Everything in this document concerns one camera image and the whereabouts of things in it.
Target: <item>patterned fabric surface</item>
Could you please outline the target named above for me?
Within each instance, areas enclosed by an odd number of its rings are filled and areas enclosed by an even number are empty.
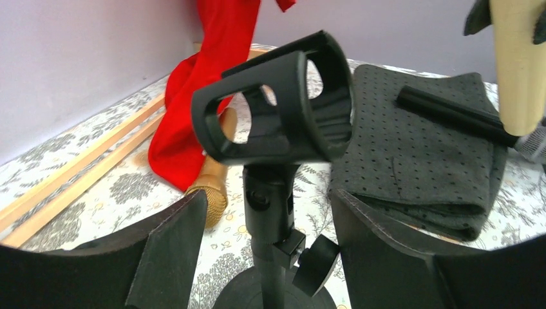
[[[270,46],[256,44],[253,47],[271,49]],[[363,62],[349,60],[348,63],[354,70]],[[382,67],[424,77],[442,77],[390,66]],[[6,207],[29,188],[37,185],[163,92],[165,83],[166,78],[159,80],[0,167],[0,208]],[[496,85],[486,83],[485,86],[489,98],[496,105]],[[308,74],[308,88],[311,96],[318,94],[321,89],[319,74],[313,67]],[[239,116],[236,138],[244,140],[250,129],[249,109],[241,95],[234,98],[231,106],[238,111]],[[71,249],[81,243],[123,229],[179,200],[183,194],[151,172],[147,163],[148,146],[149,140],[47,224],[24,245],[23,249],[33,251]],[[95,163],[108,155],[112,149]],[[12,228],[24,222],[92,166],[93,164],[56,190],[34,210],[18,220]],[[332,213],[326,198],[329,172],[328,164],[308,164],[302,166],[297,174],[294,185],[296,226],[307,235],[307,243],[312,243],[319,234],[335,240]],[[252,264],[249,234],[245,227],[243,212],[241,173],[242,167],[230,167],[227,180],[229,206],[220,224],[206,230],[203,236],[190,309],[210,308],[229,280]],[[514,245],[546,233],[545,196],[546,177],[541,166],[530,164],[518,158],[516,154],[511,154],[489,221],[478,240],[464,245],[491,250]],[[3,231],[0,238],[10,231],[11,229]],[[326,287],[338,309],[350,308],[341,260]]]

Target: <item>red fabric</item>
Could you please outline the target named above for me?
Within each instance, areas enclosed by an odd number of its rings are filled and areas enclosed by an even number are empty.
[[[283,12],[286,12],[292,5],[296,3],[296,0],[277,0],[277,5]]]
[[[284,12],[295,0],[277,3]],[[166,113],[148,152],[154,173],[182,191],[195,181],[205,160],[191,125],[192,94],[247,60],[259,6],[260,0],[197,0],[204,34],[201,50],[179,63],[169,76]],[[230,99],[222,101],[219,112]]]

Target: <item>microphone handle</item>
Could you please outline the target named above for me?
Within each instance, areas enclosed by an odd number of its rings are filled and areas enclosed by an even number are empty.
[[[404,86],[397,98],[398,105],[431,121],[449,125],[458,131],[486,138],[497,144],[513,148],[519,136],[513,136],[504,130],[500,119],[463,106],[446,98],[410,86]]]

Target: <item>folded cloth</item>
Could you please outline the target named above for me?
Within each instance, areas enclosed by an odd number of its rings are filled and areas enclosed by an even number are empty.
[[[478,237],[498,193],[507,149],[399,108],[409,85],[497,115],[477,73],[430,79],[359,66],[355,132],[332,164],[331,189],[418,228],[462,241]]]

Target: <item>wooden stick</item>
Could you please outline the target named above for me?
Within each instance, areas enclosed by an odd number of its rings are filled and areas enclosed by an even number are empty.
[[[66,207],[74,202],[95,182],[103,177],[108,171],[116,166],[123,158],[131,153],[138,145],[147,139],[159,126],[165,113],[161,113],[150,120],[142,129],[138,130],[133,136],[127,139],[123,144],[110,153],[105,159],[100,161],[89,172],[79,178],[74,184],[60,193],[50,203],[36,212],[30,219],[17,227],[11,234],[2,240],[2,245],[18,248],[28,241],[34,234],[40,231],[49,221],[54,219]]]
[[[491,0],[500,120],[516,136],[531,133],[546,103],[546,44],[533,44],[546,0]]]
[[[0,232],[7,229],[15,220],[19,219],[40,201],[51,195],[54,190],[68,182],[70,178],[74,177],[79,171],[92,163],[123,136],[126,136],[153,113],[158,111],[160,107],[164,105],[164,100],[164,94],[153,99],[137,113],[123,121],[123,123],[106,133],[103,137],[99,138],[99,140],[91,147],[87,148],[83,153],[63,165],[63,167],[55,171],[41,183],[32,187],[23,196],[2,209],[0,211]]]
[[[193,43],[193,50],[195,52],[198,52],[201,50],[201,43]],[[261,49],[261,48],[251,48],[249,52],[249,59],[255,58],[259,55],[263,55],[264,53],[267,53],[267,50]]]

